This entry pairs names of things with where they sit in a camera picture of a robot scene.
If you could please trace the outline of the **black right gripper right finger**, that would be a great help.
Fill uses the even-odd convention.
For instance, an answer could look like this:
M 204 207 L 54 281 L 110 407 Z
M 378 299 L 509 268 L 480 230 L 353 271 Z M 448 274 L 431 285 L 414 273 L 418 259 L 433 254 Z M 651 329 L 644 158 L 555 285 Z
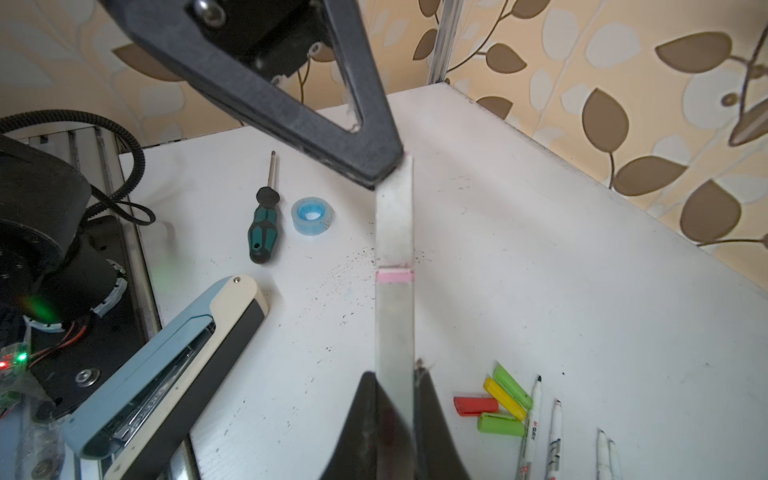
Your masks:
M 429 369 L 414 366 L 413 444 L 415 479 L 470 478 L 443 414 Z

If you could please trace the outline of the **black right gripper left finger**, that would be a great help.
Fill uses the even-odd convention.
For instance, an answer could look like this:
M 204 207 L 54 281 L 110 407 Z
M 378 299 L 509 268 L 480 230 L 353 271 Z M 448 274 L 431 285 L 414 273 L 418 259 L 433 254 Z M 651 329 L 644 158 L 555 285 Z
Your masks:
M 365 372 L 322 480 L 373 480 L 377 475 L 378 382 Z

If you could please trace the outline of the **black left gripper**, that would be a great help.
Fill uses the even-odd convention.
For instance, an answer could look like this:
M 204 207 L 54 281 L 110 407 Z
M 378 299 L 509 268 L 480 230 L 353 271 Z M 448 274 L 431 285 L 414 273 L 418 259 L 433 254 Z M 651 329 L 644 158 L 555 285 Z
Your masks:
M 234 118 L 360 186 L 375 188 L 404 147 L 355 1 L 105 1 L 143 51 Z M 330 48 L 353 101 L 344 129 L 277 82 Z

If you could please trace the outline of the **translucent highlighter cap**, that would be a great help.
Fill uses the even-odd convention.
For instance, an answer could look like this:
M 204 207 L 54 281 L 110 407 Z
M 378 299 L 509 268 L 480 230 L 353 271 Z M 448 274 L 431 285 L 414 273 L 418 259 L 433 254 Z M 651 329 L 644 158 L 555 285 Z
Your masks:
M 405 154 L 375 189 L 375 255 L 379 269 L 413 266 L 413 172 L 413 157 Z

